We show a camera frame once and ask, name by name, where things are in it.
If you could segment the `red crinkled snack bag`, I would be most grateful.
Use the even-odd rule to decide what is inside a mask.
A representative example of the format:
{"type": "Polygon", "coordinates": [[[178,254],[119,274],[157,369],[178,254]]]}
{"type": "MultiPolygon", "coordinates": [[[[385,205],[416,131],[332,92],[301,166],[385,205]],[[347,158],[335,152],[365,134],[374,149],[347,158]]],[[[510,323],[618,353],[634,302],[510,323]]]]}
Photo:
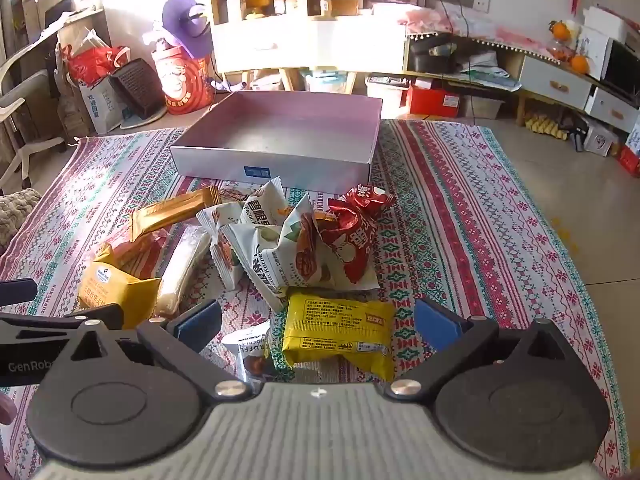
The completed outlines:
{"type": "Polygon", "coordinates": [[[322,242],[343,263],[346,278],[356,284],[366,273],[378,218],[393,205],[395,196],[370,184],[358,184],[328,200],[329,211],[317,218],[322,242]]]}

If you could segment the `red cartoon bucket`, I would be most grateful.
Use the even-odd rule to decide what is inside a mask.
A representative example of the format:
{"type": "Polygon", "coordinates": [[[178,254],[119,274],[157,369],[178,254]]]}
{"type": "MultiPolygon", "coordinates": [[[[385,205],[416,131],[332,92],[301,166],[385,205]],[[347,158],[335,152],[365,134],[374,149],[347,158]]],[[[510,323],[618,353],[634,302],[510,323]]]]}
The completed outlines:
{"type": "Polygon", "coordinates": [[[205,58],[191,58],[177,46],[156,49],[152,59],[169,114],[186,115],[213,104],[214,89],[205,58]]]}

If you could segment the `red plastic bag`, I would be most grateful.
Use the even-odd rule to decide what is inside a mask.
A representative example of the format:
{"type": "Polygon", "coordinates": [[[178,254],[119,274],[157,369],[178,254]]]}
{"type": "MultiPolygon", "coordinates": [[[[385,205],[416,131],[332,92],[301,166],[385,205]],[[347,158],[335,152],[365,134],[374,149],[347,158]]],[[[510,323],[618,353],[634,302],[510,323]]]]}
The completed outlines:
{"type": "Polygon", "coordinates": [[[62,60],[66,65],[70,81],[92,87],[130,61],[128,47],[92,47],[72,55],[72,46],[62,49],[62,60]]]}

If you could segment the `yellow snack packet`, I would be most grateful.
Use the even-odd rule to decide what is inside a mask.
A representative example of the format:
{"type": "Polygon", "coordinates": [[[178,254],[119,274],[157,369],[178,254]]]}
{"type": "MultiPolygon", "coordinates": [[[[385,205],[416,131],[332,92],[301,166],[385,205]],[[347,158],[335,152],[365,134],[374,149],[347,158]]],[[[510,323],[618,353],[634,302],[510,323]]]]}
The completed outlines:
{"type": "Polygon", "coordinates": [[[288,300],[282,353],[288,365],[341,356],[389,382],[395,376],[388,302],[324,298],[296,292],[288,300]]]}

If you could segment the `gold long snack bar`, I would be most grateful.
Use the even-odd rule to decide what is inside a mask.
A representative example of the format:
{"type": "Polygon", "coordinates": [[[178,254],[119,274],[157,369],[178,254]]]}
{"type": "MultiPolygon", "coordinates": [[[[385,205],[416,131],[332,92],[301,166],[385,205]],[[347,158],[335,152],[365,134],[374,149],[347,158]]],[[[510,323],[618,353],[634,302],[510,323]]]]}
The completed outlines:
{"type": "Polygon", "coordinates": [[[189,220],[220,201],[218,188],[206,186],[138,209],[130,214],[129,240],[135,242],[146,234],[189,220]]]}

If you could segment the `low TV console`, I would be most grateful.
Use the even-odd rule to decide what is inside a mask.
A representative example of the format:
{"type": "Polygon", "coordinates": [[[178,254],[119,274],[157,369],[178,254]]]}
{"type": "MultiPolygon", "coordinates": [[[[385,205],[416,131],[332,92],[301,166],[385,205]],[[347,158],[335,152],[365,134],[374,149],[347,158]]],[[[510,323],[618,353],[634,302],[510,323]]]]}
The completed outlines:
{"type": "Polygon", "coordinates": [[[498,41],[450,32],[410,34],[405,68],[413,76],[515,94],[520,124],[529,100],[570,108],[624,133],[638,124],[636,98],[629,99],[612,84],[576,72],[567,62],[498,41]]]}

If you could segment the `white pecan kernel bag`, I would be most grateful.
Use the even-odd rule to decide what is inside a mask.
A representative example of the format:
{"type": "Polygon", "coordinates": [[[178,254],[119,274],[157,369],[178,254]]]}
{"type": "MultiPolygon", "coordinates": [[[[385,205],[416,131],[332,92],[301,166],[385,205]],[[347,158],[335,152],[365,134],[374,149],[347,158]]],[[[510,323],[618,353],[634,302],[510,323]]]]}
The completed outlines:
{"type": "Polygon", "coordinates": [[[210,236],[209,253],[225,289],[238,287],[244,264],[255,252],[257,231],[265,228],[268,242],[279,240],[287,209],[281,178],[275,177],[244,200],[210,206],[196,214],[210,236]]]}

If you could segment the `white nut snack bag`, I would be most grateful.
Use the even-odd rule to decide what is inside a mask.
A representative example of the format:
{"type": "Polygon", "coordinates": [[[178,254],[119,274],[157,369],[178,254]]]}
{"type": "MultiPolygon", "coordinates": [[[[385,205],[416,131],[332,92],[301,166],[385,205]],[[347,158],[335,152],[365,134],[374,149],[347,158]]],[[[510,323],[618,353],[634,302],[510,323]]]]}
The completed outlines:
{"type": "Polygon", "coordinates": [[[352,284],[343,263],[322,242],[314,208],[304,194],[280,227],[277,242],[268,242],[266,229],[253,237],[255,252],[245,273],[268,307],[280,312],[288,305],[292,288],[323,288],[336,292],[366,292],[378,288],[373,262],[369,260],[364,277],[352,284]]]}

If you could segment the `small silver snack packet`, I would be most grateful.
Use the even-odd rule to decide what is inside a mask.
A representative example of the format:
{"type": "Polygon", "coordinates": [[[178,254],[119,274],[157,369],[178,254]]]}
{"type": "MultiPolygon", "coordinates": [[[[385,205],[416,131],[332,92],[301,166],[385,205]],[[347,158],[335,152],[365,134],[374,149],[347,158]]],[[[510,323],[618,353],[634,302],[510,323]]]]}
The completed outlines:
{"type": "Polygon", "coordinates": [[[243,382],[273,379],[277,375],[269,349],[270,322],[224,335],[221,344],[235,357],[236,374],[243,382]]]}

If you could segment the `black space heater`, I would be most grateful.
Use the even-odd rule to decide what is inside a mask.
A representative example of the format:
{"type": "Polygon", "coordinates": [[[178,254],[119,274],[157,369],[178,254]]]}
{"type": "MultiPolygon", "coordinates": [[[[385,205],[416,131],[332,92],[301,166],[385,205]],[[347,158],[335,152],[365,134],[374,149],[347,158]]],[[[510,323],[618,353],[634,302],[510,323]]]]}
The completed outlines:
{"type": "Polygon", "coordinates": [[[149,118],[165,106],[160,78],[143,58],[119,67],[108,80],[131,113],[140,118],[149,118]]]}

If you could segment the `cream biscuit packet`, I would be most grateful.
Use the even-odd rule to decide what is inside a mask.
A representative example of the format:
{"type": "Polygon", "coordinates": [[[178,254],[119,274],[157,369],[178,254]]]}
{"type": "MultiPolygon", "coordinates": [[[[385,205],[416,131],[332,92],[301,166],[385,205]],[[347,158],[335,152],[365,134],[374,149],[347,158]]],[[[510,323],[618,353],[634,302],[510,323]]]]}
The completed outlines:
{"type": "Polygon", "coordinates": [[[208,251],[210,235],[202,226],[187,226],[166,266],[153,313],[170,318],[177,311],[191,275],[208,251]]]}

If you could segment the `pink long snack packet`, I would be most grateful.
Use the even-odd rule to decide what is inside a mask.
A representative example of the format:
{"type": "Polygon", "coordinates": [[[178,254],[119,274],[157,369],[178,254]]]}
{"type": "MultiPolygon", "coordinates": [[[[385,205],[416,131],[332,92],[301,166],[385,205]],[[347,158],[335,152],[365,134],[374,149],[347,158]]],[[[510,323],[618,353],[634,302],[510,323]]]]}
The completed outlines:
{"type": "Polygon", "coordinates": [[[146,280],[154,276],[160,253],[168,240],[168,232],[160,229],[143,234],[134,242],[130,240],[129,228],[124,226],[107,239],[112,248],[111,262],[128,274],[146,280]]]}

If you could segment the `clear plastic storage bin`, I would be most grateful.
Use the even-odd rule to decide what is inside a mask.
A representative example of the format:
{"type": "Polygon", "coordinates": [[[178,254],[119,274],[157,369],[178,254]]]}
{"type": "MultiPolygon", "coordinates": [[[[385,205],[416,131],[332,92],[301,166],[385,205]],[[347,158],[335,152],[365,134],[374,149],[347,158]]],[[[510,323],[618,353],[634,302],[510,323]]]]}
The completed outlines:
{"type": "Polygon", "coordinates": [[[340,70],[313,70],[305,75],[305,86],[309,92],[352,94],[357,74],[340,70]]]}

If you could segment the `orange fruit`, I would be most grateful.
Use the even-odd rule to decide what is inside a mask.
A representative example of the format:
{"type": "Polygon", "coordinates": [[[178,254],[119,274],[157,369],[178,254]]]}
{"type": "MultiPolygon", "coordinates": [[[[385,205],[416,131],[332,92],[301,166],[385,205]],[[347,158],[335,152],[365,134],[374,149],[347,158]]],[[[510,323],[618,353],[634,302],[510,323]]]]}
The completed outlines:
{"type": "Polygon", "coordinates": [[[562,21],[551,21],[549,23],[549,32],[553,39],[557,42],[566,44],[572,39],[572,33],[566,24],[562,21]]]}
{"type": "Polygon", "coordinates": [[[578,74],[588,75],[590,73],[589,58],[575,54],[570,58],[570,67],[578,74]]]}

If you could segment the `yellow logo snack bag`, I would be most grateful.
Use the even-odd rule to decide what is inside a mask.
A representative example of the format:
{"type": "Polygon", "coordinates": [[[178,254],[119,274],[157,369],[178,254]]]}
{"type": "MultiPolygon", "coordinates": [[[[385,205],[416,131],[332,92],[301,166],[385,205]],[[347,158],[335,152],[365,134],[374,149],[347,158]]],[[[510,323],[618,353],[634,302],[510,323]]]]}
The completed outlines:
{"type": "Polygon", "coordinates": [[[152,315],[161,282],[123,271],[112,246],[103,244],[82,274],[78,299],[88,308],[118,304],[124,314],[122,327],[129,330],[152,315]]]}

